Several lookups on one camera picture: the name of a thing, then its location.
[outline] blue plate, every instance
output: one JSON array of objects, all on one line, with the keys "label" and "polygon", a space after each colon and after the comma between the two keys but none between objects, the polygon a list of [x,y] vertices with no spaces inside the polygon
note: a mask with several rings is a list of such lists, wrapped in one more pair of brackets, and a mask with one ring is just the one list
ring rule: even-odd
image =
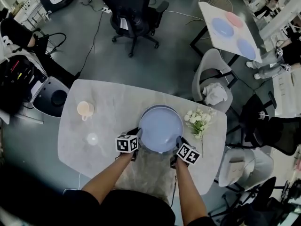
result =
[{"label": "blue plate", "polygon": [[159,153],[172,150],[177,137],[183,135],[183,123],[175,110],[157,105],[143,114],[139,128],[143,130],[142,143]]},{"label": "blue plate", "polygon": [[237,47],[239,51],[250,60],[255,60],[256,54],[255,50],[252,45],[245,39],[238,39],[237,40]]},{"label": "blue plate", "polygon": [[234,35],[233,27],[225,20],[215,17],[212,19],[212,27],[224,37],[232,37]]}]

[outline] gray floor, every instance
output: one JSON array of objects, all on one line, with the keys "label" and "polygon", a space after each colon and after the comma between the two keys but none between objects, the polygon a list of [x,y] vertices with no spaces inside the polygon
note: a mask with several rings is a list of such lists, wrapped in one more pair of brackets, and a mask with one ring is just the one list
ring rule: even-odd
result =
[{"label": "gray floor", "polygon": [[[43,26],[46,33],[63,32],[67,35],[66,42],[53,54],[54,60],[72,74],[76,74],[83,66],[86,55],[90,50],[93,37],[97,30],[100,12],[94,12],[90,7],[83,6],[80,2],[87,0],[75,0],[68,7],[51,16],[51,21]],[[202,17],[198,8],[198,0],[167,0],[170,5],[168,10]],[[258,29],[253,22],[251,14],[241,11],[241,0],[231,0],[234,12],[247,13],[246,20],[257,46],[262,46],[262,40],[258,35]],[[95,9],[101,9],[101,0],[93,0]],[[86,66],[81,74],[82,79],[117,82],[127,85],[157,90],[168,94],[178,95],[184,98],[191,97],[191,82],[194,76],[193,70],[200,62],[200,57],[193,51],[189,44],[199,31],[204,27],[203,22],[192,22],[191,17],[176,13],[166,12],[162,18],[160,27],[156,30],[155,38],[160,42],[160,47],[154,49],[154,44],[145,39],[138,39],[135,55],[129,58],[131,40],[120,38],[116,43],[111,42],[115,31],[110,25],[110,16],[103,14],[100,31],[95,40],[95,48],[92,50]],[[53,38],[59,43],[59,36]],[[211,47],[210,40],[201,40],[197,46],[206,51]],[[233,56],[222,52],[226,61]],[[240,79],[252,88],[258,87],[263,81],[253,78],[255,73],[245,66],[246,59],[240,57],[232,66]],[[268,101],[268,91],[273,90],[272,82],[268,81],[257,94],[265,103]],[[231,89],[235,110],[240,113],[242,105],[253,94],[243,82],[238,81]],[[227,113],[228,129],[237,125],[237,119]],[[13,118],[10,125],[3,128],[3,144],[6,160],[14,163],[38,178],[63,191],[65,188],[77,188],[79,185],[78,172],[61,163],[57,157],[57,135],[59,119],[42,115],[44,125],[30,123],[18,118]],[[235,142],[239,132],[227,138],[228,142]],[[83,186],[88,178],[81,175]],[[230,193],[227,189],[213,184],[210,191],[204,195],[204,201],[208,210],[223,205],[221,195]],[[173,209],[177,216],[177,224],[181,225],[181,213],[178,198],[175,198]]]}]

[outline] white table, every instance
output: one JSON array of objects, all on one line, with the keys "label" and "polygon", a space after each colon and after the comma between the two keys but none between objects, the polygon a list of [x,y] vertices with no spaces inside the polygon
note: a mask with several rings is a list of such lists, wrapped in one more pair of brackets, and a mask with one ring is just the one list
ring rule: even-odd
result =
[{"label": "white table", "polygon": [[[95,106],[94,115],[87,121],[83,121],[77,113],[77,104],[82,100]],[[94,177],[118,156],[115,137],[136,128],[142,113],[156,104],[173,107],[181,118],[197,106],[204,112],[209,109],[153,90],[103,81],[76,80],[68,94],[60,121],[59,159],[87,177]],[[211,122],[212,125],[205,132],[204,158],[200,158],[196,165],[189,166],[200,194],[206,194],[214,181],[226,139],[226,115],[216,111]],[[88,144],[86,139],[91,132],[98,136],[99,142],[95,146]],[[186,125],[183,136],[201,152],[201,142],[194,138]],[[175,176],[175,170],[169,168],[170,158],[171,155],[140,149],[136,162],[130,162],[116,187],[158,196],[169,195]]]},{"label": "white table", "polygon": [[211,25],[211,21],[213,18],[222,18],[225,21],[228,21],[226,18],[226,11],[220,9],[220,8],[216,8],[214,6],[211,6],[210,4],[206,3],[206,2],[199,2],[198,3],[206,26],[205,28],[203,28],[203,30],[197,35],[197,37],[191,42],[190,46],[201,56],[203,56],[204,54],[195,46],[196,42],[208,31],[209,35],[210,35],[210,39],[212,42],[213,47],[217,48],[217,49],[222,49],[225,51],[228,51],[230,53],[235,54],[235,56],[231,59],[231,61],[228,63],[229,66],[231,66],[236,59],[239,56],[243,56],[242,53],[240,52],[240,50],[237,47],[237,39],[238,38],[242,38],[247,40],[252,47],[254,48],[255,54],[256,54],[256,58],[255,61],[261,63],[261,56],[259,53],[259,49],[256,46],[256,43],[254,41],[254,38],[251,35],[251,32],[248,28],[248,26],[246,25],[245,21],[242,20],[243,22],[243,27],[241,29],[238,29],[237,27],[233,26],[234,28],[234,36],[230,37],[230,38],[226,38],[222,35],[220,35],[217,31],[215,31],[215,29],[212,27]]}]

